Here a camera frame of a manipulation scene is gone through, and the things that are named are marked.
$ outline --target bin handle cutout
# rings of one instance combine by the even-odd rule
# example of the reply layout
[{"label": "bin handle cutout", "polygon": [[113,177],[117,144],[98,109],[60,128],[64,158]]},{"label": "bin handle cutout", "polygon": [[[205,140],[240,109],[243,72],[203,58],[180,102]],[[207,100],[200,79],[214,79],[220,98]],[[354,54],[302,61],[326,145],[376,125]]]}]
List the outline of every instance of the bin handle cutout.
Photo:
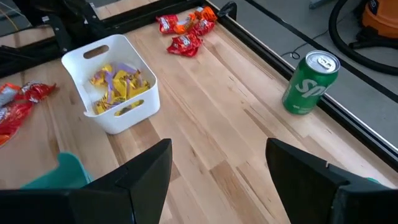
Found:
[{"label": "bin handle cutout", "polygon": [[114,116],[115,117],[122,116],[122,115],[126,114],[127,112],[132,111],[143,104],[144,104],[144,100],[137,100],[137,101],[131,103],[130,105],[125,106],[123,109],[115,112]]},{"label": "bin handle cutout", "polygon": [[101,45],[99,47],[94,48],[93,50],[89,50],[83,54],[83,57],[85,59],[90,59],[96,56],[99,56],[100,54],[103,54],[109,50],[109,47],[107,45]]}]

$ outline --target sprite can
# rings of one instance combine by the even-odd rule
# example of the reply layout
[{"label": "sprite can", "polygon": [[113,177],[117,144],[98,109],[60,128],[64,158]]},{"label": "sprite can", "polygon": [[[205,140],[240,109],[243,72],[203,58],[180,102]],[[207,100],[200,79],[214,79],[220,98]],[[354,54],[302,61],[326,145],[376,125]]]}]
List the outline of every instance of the sprite can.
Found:
[{"label": "sprite can", "polygon": [[296,68],[290,79],[282,102],[292,114],[307,114],[336,80],[340,62],[321,50],[309,52]]}]

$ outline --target yellow candy wrapper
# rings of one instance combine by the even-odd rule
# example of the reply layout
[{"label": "yellow candy wrapper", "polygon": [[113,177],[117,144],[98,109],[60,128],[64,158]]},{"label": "yellow candy wrapper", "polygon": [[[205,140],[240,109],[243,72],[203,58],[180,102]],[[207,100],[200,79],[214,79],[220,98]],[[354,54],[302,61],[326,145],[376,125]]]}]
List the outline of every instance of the yellow candy wrapper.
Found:
[{"label": "yellow candy wrapper", "polygon": [[129,106],[127,106],[127,107],[125,107],[125,108],[119,110],[119,111],[116,112],[114,115],[115,115],[115,116],[120,116],[120,115],[124,114],[125,112],[127,112],[127,111],[129,111],[129,110],[131,110],[131,109],[133,109],[133,108],[135,108],[135,107],[137,107],[137,106],[143,104],[143,102],[144,102],[144,100],[136,101],[136,102],[132,103],[131,105],[129,105]]},{"label": "yellow candy wrapper", "polygon": [[93,78],[90,79],[90,83],[93,85],[106,85],[105,76],[107,73],[112,73],[113,67],[111,64],[105,65],[100,71],[96,72]]},{"label": "yellow candy wrapper", "polygon": [[[133,69],[124,63],[111,63],[96,72],[90,80],[93,85],[108,87],[102,99],[94,104],[96,114],[117,106],[132,97],[137,96],[150,88],[149,82],[142,78],[139,70]],[[125,112],[143,104],[142,100],[132,103],[115,113],[120,116]]]}]

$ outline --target wooden table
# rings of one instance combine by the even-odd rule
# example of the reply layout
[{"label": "wooden table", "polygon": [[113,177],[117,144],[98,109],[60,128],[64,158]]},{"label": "wooden table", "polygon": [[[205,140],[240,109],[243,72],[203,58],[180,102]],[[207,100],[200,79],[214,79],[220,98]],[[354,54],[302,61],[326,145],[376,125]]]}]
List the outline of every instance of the wooden table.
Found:
[{"label": "wooden table", "polygon": [[[123,0],[98,14],[105,18],[147,3]],[[0,43],[17,47],[51,35],[50,29],[32,29]],[[53,169],[62,151],[76,154],[98,178],[162,138],[172,139],[174,162],[161,223],[288,223],[266,166],[268,137],[388,187],[398,185],[395,171],[322,110],[286,112],[280,99],[287,81],[222,26],[205,36],[194,58],[168,54],[170,36],[162,36],[157,24],[126,36],[159,79],[159,112],[110,136],[83,115],[60,60],[3,78],[1,84],[57,83],[59,91],[35,105],[0,149],[2,189]]]}]

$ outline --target red candy bag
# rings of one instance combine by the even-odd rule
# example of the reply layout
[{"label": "red candy bag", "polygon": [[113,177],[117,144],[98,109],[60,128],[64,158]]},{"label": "red candy bag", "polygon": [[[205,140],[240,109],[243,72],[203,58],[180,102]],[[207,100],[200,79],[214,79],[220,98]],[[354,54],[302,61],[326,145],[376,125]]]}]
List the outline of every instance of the red candy bag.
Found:
[{"label": "red candy bag", "polygon": [[156,17],[157,22],[159,22],[159,31],[162,34],[174,34],[174,27],[178,22],[176,15],[166,15]]},{"label": "red candy bag", "polygon": [[21,88],[14,99],[38,103],[48,96],[55,89],[55,86],[56,84],[49,86],[43,83],[29,82]]},{"label": "red candy bag", "polygon": [[12,102],[0,108],[0,146],[15,135],[32,108],[31,101]]},{"label": "red candy bag", "polygon": [[167,51],[171,54],[192,57],[198,52],[199,46],[201,46],[201,39],[193,32],[173,37],[172,40],[172,45],[167,48]]},{"label": "red candy bag", "polygon": [[196,35],[205,35],[209,33],[215,26],[214,22],[207,21],[206,19],[201,19],[195,25],[193,25],[193,31]]}]

